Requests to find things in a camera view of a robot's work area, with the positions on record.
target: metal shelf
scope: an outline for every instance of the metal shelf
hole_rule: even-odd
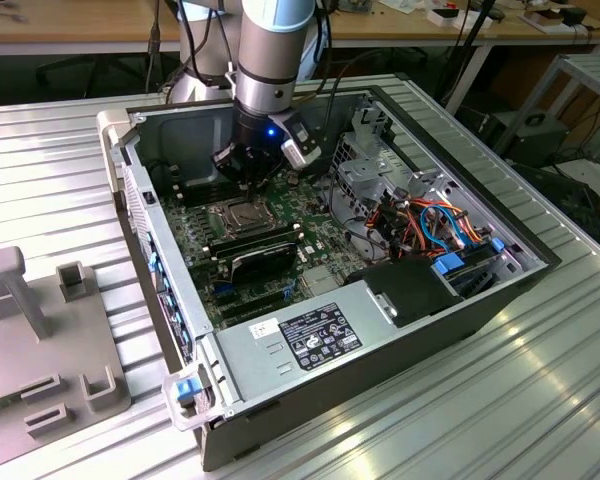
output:
[[[553,85],[554,80],[561,72],[569,75],[571,81],[549,109],[551,115],[556,117],[560,115],[567,101],[580,85],[593,90],[600,96],[600,55],[558,55],[529,94],[529,97],[518,111],[513,122],[509,124],[500,137],[500,140],[493,149],[496,153],[502,154],[506,150],[516,132],[528,118],[533,107],[538,104],[542,96],[547,92],[551,85]],[[599,149],[596,149],[594,156],[598,153]]]

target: power supply label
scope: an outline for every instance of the power supply label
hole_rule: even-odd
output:
[[[300,368],[307,371],[362,346],[335,303],[280,322],[278,326]]]

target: white box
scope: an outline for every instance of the white box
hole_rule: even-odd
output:
[[[446,18],[443,17],[442,15],[438,15],[438,13],[436,13],[435,10],[429,10],[429,12],[427,13],[427,20],[429,20],[431,23],[434,23],[436,25],[438,25],[439,27],[450,27],[451,25],[453,25],[453,21],[458,18],[458,17],[452,17],[452,18]]]
[[[462,28],[462,22],[464,22],[464,16],[465,16],[465,11],[460,10],[460,13],[458,13],[458,16],[453,21],[453,26],[456,27],[458,30],[460,30]],[[478,20],[479,16],[480,16],[480,12],[469,11],[469,15],[467,16],[467,22],[464,24],[463,31],[467,32],[467,31],[471,30],[473,28],[473,25],[476,23],[476,20]],[[480,30],[486,30],[487,28],[489,28],[491,26],[492,23],[493,23],[493,20],[491,20],[489,17],[486,17],[484,19],[484,23],[482,24],[482,27],[480,28]]]

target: blue latch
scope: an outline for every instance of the blue latch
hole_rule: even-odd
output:
[[[198,377],[180,380],[178,383],[176,383],[176,387],[178,389],[178,396],[176,397],[176,400],[180,405],[183,406],[190,404],[195,395],[204,390],[202,382]]]
[[[158,254],[153,252],[151,257],[149,257],[149,271],[151,273],[156,271],[156,262],[158,261]]]
[[[504,250],[505,245],[504,242],[502,240],[500,240],[498,237],[494,237],[491,240],[491,246],[495,249],[496,252],[500,253],[501,251]]]
[[[451,270],[455,270],[456,268],[460,268],[464,265],[462,259],[458,256],[457,253],[447,253],[445,255],[440,255],[436,258],[433,266],[442,274],[446,275]]]

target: cpu socket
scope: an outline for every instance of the cpu socket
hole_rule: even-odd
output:
[[[272,226],[273,216],[267,206],[260,201],[230,202],[214,205],[209,213],[218,215],[229,234],[239,235]]]

